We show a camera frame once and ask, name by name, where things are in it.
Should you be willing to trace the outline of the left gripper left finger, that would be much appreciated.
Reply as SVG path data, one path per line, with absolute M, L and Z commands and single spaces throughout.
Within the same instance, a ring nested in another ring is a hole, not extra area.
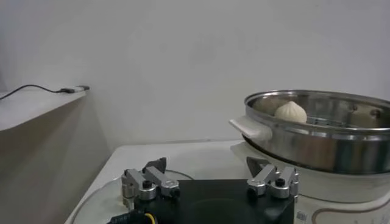
M 122 203 L 128 210 L 135 202 L 151 202 L 158 197 L 176 199 L 180 197 L 179 182 L 165 175 L 166 158 L 149 161 L 141 169 L 126 169 L 121 175 Z

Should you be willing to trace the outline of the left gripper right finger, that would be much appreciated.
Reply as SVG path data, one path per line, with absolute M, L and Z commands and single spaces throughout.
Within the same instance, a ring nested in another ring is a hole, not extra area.
M 277 199 L 292 196 L 297 200 L 299 191 L 299 173 L 294 167 L 282 170 L 266 159 L 247 157 L 246 163 L 252 178 L 247 180 L 247 194 L 250 199 L 257 200 L 267 192 Z

